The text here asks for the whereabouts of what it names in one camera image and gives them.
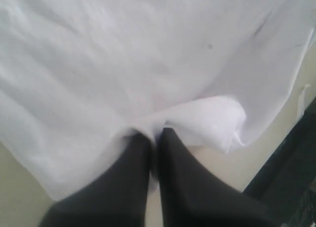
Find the white cloth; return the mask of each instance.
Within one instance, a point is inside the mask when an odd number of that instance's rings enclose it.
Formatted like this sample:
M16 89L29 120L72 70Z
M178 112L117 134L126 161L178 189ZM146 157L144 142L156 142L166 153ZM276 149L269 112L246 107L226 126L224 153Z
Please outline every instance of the white cloth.
M222 152L289 97L315 0L0 0L0 140L54 198L139 130Z

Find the beige floor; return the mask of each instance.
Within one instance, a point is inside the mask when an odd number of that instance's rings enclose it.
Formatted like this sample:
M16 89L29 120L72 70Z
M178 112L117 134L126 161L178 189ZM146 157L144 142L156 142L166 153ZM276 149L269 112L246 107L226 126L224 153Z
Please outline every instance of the beige floor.
M306 104L316 95L316 45L308 52L292 95L264 135L251 147L230 154L212 149L192 149L197 159L223 181L242 191L296 123L298 95L305 84L311 88ZM52 200L33 178L0 144L0 227L36 227ZM161 227L159 192L148 199L148 227Z

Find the white fabric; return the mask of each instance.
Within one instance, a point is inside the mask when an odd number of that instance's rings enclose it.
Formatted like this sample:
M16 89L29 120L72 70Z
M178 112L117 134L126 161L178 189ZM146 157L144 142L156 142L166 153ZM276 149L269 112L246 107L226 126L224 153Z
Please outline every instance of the white fabric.
M0 0L0 140L54 199L124 135L247 146L287 100L315 0Z

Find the crumpled fabric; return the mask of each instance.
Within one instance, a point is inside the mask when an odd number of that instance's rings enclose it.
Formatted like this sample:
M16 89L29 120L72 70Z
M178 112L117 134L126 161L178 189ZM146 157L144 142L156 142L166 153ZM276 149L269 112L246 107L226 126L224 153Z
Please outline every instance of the crumpled fabric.
M288 99L316 0L0 0L0 141L55 200L136 130L247 147Z

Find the white sheet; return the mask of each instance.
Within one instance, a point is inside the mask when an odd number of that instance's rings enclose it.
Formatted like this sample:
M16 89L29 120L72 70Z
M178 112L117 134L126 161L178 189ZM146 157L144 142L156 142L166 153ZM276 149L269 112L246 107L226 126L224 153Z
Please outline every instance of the white sheet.
M0 140L54 199L104 172L131 128L248 146L290 94L315 6L0 0Z

